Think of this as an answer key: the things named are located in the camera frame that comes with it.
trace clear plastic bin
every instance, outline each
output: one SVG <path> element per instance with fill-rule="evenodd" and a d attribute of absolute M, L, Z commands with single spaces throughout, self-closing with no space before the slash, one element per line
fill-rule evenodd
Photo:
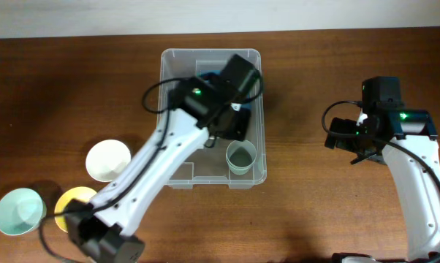
<path fill-rule="evenodd" d="M 168 49 L 162 54 L 160 80 L 220 72 L 233 54 L 242 56 L 261 70 L 261 57 L 254 49 Z M 159 110 L 165 108 L 167 92 L 174 86 L 175 83 L 161 86 Z M 259 85 L 256 84 L 250 96 L 258 90 Z M 194 184 L 226 184 L 230 188 L 248 189 L 264 182 L 267 165 L 262 96 L 251 103 L 251 119 L 246 139 L 256 147 L 257 157 L 253 167 L 245 175 L 235 175 L 228 169 L 225 156 L 232 141 L 217 139 L 214 148 L 198 149 L 187 158 L 167 185 L 173 188 L 192 188 Z"/>

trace white wall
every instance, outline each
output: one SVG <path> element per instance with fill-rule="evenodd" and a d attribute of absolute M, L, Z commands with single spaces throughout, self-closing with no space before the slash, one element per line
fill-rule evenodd
<path fill-rule="evenodd" d="M 440 0 L 0 0 L 0 38 L 440 26 Z"/>

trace yellow paper cup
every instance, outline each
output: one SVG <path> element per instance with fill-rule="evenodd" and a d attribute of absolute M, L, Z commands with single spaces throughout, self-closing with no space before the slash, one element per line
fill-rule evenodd
<path fill-rule="evenodd" d="M 62 212 L 66 205 L 69 204 L 72 199 L 77 199 L 82 202 L 88 202 L 90 201 L 90 198 L 92 198 L 92 196 L 94 196 L 95 194 L 96 191 L 89 187 L 79 186 L 72 188 L 65 192 L 61 197 L 59 197 L 59 200 L 54 207 L 54 213 Z M 64 220 L 64 216 L 56 216 L 54 220 L 56 221 L 59 229 L 67 233 L 67 226 L 66 221 Z"/>

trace green led light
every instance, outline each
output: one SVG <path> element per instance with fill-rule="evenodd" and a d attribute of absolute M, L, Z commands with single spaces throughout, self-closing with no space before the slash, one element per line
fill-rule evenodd
<path fill-rule="evenodd" d="M 202 91 L 199 88 L 193 88 L 192 93 L 196 94 L 196 95 L 200 95 L 200 94 L 202 94 Z"/>

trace paper cup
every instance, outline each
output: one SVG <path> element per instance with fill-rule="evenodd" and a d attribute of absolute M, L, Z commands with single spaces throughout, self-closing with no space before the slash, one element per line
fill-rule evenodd
<path fill-rule="evenodd" d="M 245 140 L 234 141 L 227 148 L 227 163 L 230 171 L 236 175 L 244 175 L 256 161 L 256 147 Z"/>
<path fill-rule="evenodd" d="M 45 216 L 45 203 L 31 189 L 15 189 L 0 201 L 0 231 L 6 235 L 22 235 L 33 231 Z"/>
<path fill-rule="evenodd" d="M 72 199 L 88 202 L 95 194 L 96 191 L 89 187 L 79 186 L 72 188 L 59 197 L 59 200 L 54 207 L 54 213 L 64 211 L 64 208 L 66 208 L 67 204 L 69 204 Z M 64 219 L 64 216 L 56 216 L 54 221 L 56 221 L 56 224 L 60 230 L 67 233 L 66 220 Z"/>
<path fill-rule="evenodd" d="M 131 151 L 117 140 L 98 142 L 87 154 L 88 174 L 100 182 L 115 180 L 131 161 Z"/>

